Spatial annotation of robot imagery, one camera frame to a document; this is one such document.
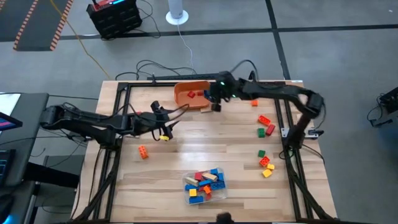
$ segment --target blue lego brick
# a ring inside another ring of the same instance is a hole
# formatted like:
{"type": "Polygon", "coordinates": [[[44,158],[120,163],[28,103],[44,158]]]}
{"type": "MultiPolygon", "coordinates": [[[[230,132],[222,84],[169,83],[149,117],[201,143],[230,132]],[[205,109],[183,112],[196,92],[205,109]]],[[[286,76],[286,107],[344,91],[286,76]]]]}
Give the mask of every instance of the blue lego brick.
{"type": "Polygon", "coordinates": [[[194,185],[191,185],[191,184],[187,184],[185,186],[185,190],[190,190],[190,189],[197,189],[197,187],[195,187],[194,185]]]}
{"type": "Polygon", "coordinates": [[[211,184],[211,180],[204,180],[204,181],[199,182],[199,187],[204,186],[206,184],[211,184]]]}
{"type": "Polygon", "coordinates": [[[218,180],[224,181],[224,174],[223,173],[219,173],[218,174],[218,180]]]}
{"type": "Polygon", "coordinates": [[[212,190],[224,189],[225,188],[225,183],[224,183],[224,181],[213,182],[213,183],[210,184],[210,187],[211,187],[212,190]]]}
{"type": "Polygon", "coordinates": [[[203,196],[196,196],[189,198],[189,203],[200,203],[200,202],[203,202],[203,196]]]}
{"type": "Polygon", "coordinates": [[[218,174],[218,170],[217,169],[212,169],[210,170],[210,173],[213,175],[217,175],[218,174]]]}

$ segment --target clear plastic container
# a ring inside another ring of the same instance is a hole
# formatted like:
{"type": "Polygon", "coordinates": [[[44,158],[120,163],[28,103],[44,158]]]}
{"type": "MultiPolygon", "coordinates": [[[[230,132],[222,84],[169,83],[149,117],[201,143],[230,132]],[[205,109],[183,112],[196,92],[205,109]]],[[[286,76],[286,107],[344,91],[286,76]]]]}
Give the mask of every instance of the clear plastic container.
{"type": "MultiPolygon", "coordinates": [[[[203,196],[203,202],[198,202],[198,203],[189,203],[189,190],[185,190],[185,185],[187,185],[188,183],[186,183],[185,178],[186,177],[191,177],[194,178],[195,177],[195,173],[196,172],[188,172],[185,173],[182,176],[182,191],[184,194],[184,199],[185,199],[185,203],[189,204],[189,205],[196,205],[199,203],[206,203],[206,202],[213,202],[216,200],[221,200],[221,199],[226,199],[228,194],[227,194],[227,183],[226,183],[226,175],[225,172],[222,168],[217,167],[216,168],[217,171],[219,173],[223,173],[224,174],[224,183],[225,183],[225,188],[224,189],[220,189],[220,190],[211,190],[211,198],[209,200],[206,200],[206,193],[205,192],[198,192],[198,196],[203,196]]],[[[202,170],[202,171],[197,171],[197,172],[210,172],[210,170],[202,170]]]]}

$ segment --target computer monitor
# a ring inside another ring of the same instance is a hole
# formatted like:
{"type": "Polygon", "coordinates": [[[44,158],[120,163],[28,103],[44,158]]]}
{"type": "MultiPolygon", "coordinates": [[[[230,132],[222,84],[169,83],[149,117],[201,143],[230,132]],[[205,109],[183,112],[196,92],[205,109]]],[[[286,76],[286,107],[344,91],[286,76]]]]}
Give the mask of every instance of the computer monitor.
{"type": "Polygon", "coordinates": [[[0,112],[0,131],[22,127],[22,121],[0,112]]]}

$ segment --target yellow cable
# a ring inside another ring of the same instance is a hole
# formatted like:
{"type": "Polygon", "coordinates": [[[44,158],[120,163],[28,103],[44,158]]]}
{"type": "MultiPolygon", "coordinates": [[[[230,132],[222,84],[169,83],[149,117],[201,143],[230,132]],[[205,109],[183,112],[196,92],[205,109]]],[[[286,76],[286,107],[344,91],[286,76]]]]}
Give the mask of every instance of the yellow cable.
{"type": "Polygon", "coordinates": [[[86,47],[83,45],[83,42],[80,40],[79,35],[77,35],[77,33],[75,32],[74,28],[70,25],[70,23],[68,22],[67,18],[65,16],[62,15],[62,12],[58,9],[58,7],[54,4],[53,0],[50,0],[51,5],[54,7],[55,10],[57,10],[57,12],[60,14],[61,18],[63,18],[68,26],[71,28],[71,30],[73,31],[73,33],[75,34],[76,38],[79,40],[81,47],[83,47],[83,50],[86,52],[87,56],[89,56],[91,59],[93,59],[93,61],[99,66],[99,68],[105,73],[105,75],[107,76],[107,78],[109,80],[112,80],[112,78],[109,76],[109,74],[105,71],[105,69],[100,65],[100,63],[97,62],[97,60],[95,60],[95,58],[93,56],[91,56],[87,50],[86,47]]]}

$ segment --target black box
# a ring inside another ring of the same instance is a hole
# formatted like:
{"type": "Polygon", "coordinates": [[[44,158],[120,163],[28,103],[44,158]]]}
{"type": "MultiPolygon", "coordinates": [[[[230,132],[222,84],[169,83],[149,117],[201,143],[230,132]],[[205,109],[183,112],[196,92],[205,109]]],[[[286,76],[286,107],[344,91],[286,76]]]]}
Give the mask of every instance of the black box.
{"type": "Polygon", "coordinates": [[[105,0],[87,6],[87,13],[104,39],[112,39],[142,24],[136,0],[105,0]]]}

